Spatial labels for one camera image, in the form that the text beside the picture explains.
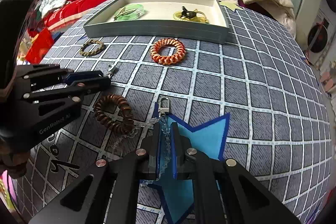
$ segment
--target yellow star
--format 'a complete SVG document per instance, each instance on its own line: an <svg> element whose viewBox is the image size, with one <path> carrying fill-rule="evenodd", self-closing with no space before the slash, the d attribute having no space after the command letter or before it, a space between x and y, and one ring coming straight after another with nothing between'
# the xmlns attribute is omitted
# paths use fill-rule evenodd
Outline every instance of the yellow star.
<svg viewBox="0 0 336 224"><path fill-rule="evenodd" d="M236 9L238 9L238 10L244 10L243 8L240 8L236 4L230 3L230 2L227 2L227 1L220 1L219 4L222 5L222 6L228 7L233 12L235 12Z"/></svg>

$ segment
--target gray box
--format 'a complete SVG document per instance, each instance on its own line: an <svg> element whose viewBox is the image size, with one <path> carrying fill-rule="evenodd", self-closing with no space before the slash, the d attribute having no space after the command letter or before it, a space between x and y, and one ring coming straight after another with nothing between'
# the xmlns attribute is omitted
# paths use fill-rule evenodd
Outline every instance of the gray box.
<svg viewBox="0 0 336 224"><path fill-rule="evenodd" d="M127 4L139 3L147 14L137 20L112 22L114 13ZM206 14L209 24L177 21L173 13L198 9ZM86 35L110 37L118 35L147 35L179 37L224 44L229 30L226 14L217 0L115 0L84 25Z"/></svg>

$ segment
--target black cable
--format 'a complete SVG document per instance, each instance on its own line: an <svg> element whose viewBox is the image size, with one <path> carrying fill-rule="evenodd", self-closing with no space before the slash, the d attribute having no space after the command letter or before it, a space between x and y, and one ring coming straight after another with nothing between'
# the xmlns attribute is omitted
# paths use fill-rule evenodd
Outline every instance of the black cable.
<svg viewBox="0 0 336 224"><path fill-rule="evenodd" d="M23 219L23 217L22 217L21 213L19 212L19 210L16 208L16 204L13 202L12 195L11 195L11 189L9 188L9 175L8 175L8 171L7 171L7 191L8 191L8 194L9 194L9 199L10 199L11 203L13 204L15 211L17 212L17 214L21 218L22 222L24 224L27 224L27 222Z"/></svg>

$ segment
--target orange and white hair tie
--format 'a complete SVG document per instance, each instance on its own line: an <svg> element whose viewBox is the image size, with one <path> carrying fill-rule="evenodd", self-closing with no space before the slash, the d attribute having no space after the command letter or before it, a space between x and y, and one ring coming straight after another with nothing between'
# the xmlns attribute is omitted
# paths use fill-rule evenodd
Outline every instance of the orange and white hair tie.
<svg viewBox="0 0 336 224"><path fill-rule="evenodd" d="M176 54L170 56L162 56L159 55L159 50L161 47L165 45L172 45L177 48ZM170 65L180 62L185 56L185 48L181 41L172 39L172 38L164 38L155 42L155 44L151 48L151 57L152 59L159 64L162 65Z"/></svg>

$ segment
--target tablecloth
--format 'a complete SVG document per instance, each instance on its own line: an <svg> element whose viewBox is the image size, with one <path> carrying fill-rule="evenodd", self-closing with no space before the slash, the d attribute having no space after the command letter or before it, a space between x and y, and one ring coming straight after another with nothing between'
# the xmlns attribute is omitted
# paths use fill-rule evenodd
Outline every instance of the tablecloth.
<svg viewBox="0 0 336 224"><path fill-rule="evenodd" d="M181 38L186 56L179 64L153 62L149 50L160 37L99 37L106 45L101 54L79 55L88 40L83 25L111 1L68 29L42 63L104 73L108 64L116 64L111 87L103 93L126 97L136 124L152 117L154 103L162 96L170 98L171 113L191 126L230 112L225 157L238 160L302 222L308 220L325 196L330 175L329 122L316 78L285 27L248 9L232 12L223 7L230 22L225 44ZM164 48L162 54L173 51ZM116 137L93 116L98 97L86 96L80 118L32 149L27 174L15 183L18 206L27 220L96 159L112 157ZM108 112L118 115L115 107ZM146 126L134 139L123 141L124 154L151 133ZM79 170L61 166L52 172L53 144L59 149L57 159L79 165ZM139 189L136 222L167 222L157 190ZM184 223L194 223L194 215Z"/></svg>

